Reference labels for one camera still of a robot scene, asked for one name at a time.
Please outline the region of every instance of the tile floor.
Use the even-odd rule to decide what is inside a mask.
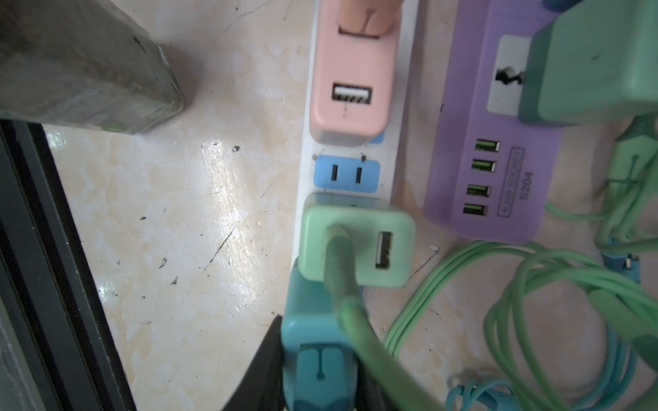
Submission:
[[[283,312],[313,0],[115,2],[164,45],[189,107],[143,135],[48,127],[49,142],[139,410],[218,410]],[[421,212],[457,2],[421,1],[393,200],[418,224],[415,273],[403,289],[366,291],[382,336],[463,244]],[[550,198],[596,209],[607,158],[594,151],[609,153],[621,130],[569,130]],[[596,255],[594,231],[546,216],[537,240]],[[441,400],[458,378],[495,374],[482,321],[515,264],[491,258],[458,276],[405,345],[402,363]],[[658,278],[645,280],[658,295]],[[605,347],[583,295],[557,284],[526,309],[556,386],[589,388]],[[624,403],[652,381],[643,365]]]

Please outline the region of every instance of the mint green usb charger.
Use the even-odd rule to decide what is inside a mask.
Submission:
[[[406,212],[378,199],[315,193],[304,203],[299,272],[325,278],[326,230],[342,226],[354,244],[359,285],[402,287],[411,275],[416,224]]]
[[[584,0],[532,39],[521,121],[593,124],[658,111],[658,1]]]

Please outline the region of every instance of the white power strip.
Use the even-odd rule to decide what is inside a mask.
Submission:
[[[313,27],[311,29],[311,53],[309,55],[309,80],[306,87],[306,105],[304,108],[304,130],[301,142],[301,161],[299,164],[299,186],[297,188],[297,208],[295,211],[295,237],[293,240],[292,263],[299,254],[299,237],[301,233],[301,216],[304,211],[304,201],[311,193],[336,193],[356,197],[381,199],[389,203],[393,190],[393,175],[395,174],[395,160],[400,142],[400,129],[405,109],[407,84],[409,82],[409,67],[411,65],[411,51],[416,32],[416,19],[418,15],[419,0],[406,0],[402,6],[402,26],[400,43],[395,64],[395,82],[393,84],[393,99],[388,126],[384,131],[381,143],[366,143],[360,147],[340,147],[320,144],[311,137],[309,130],[309,109],[311,105],[311,84],[313,82],[313,63],[315,61],[315,38],[318,25],[318,9],[320,0],[315,2]],[[315,160],[320,155],[363,158],[379,162],[381,171],[377,190],[374,193],[361,193],[319,188],[314,183]]]

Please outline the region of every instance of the plug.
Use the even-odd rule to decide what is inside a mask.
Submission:
[[[338,24],[340,3],[320,2],[309,123],[315,141],[357,147],[388,123],[401,12],[381,36],[349,34]]]
[[[539,230],[561,128],[519,120],[532,36],[557,14],[527,0],[462,0],[425,196],[462,237],[523,244]]]
[[[416,224],[378,199],[314,193],[304,203],[299,272],[324,281],[328,230],[340,226],[354,246],[359,285],[401,287],[411,275]]]

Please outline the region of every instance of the pink usb charger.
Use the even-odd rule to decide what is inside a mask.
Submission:
[[[310,128],[319,143],[357,147],[388,123],[401,12],[387,31],[372,36],[341,30],[340,9],[341,1],[320,2]]]

